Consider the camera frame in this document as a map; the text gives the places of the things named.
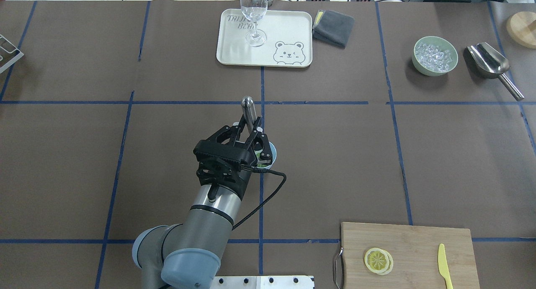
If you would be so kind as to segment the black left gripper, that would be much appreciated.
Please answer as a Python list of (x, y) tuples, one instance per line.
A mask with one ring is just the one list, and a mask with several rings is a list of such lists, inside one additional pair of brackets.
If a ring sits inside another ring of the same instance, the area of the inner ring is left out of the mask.
[(250, 172), (246, 168), (257, 165), (255, 151), (264, 150), (260, 159), (270, 164), (268, 135), (258, 128), (262, 125), (262, 117), (253, 123), (247, 140), (240, 140), (246, 127), (245, 116), (233, 126), (223, 126), (207, 139), (197, 142), (193, 153), (199, 162), (196, 175), (201, 185), (219, 185), (233, 191), (238, 197), (245, 195)]

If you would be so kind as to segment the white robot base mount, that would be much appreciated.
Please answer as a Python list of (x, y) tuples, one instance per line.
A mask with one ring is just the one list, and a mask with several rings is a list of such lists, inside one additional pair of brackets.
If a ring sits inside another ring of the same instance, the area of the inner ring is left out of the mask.
[(216, 276), (211, 289), (314, 289), (307, 275)]

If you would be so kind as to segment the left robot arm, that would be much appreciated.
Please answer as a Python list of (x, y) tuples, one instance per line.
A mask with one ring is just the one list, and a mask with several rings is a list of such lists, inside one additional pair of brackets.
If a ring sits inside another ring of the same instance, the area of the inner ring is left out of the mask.
[(200, 190), (185, 222), (142, 232), (132, 258), (142, 271), (142, 288), (208, 289), (220, 270), (252, 173), (274, 161), (262, 119), (245, 110), (239, 122), (200, 140), (193, 150)]

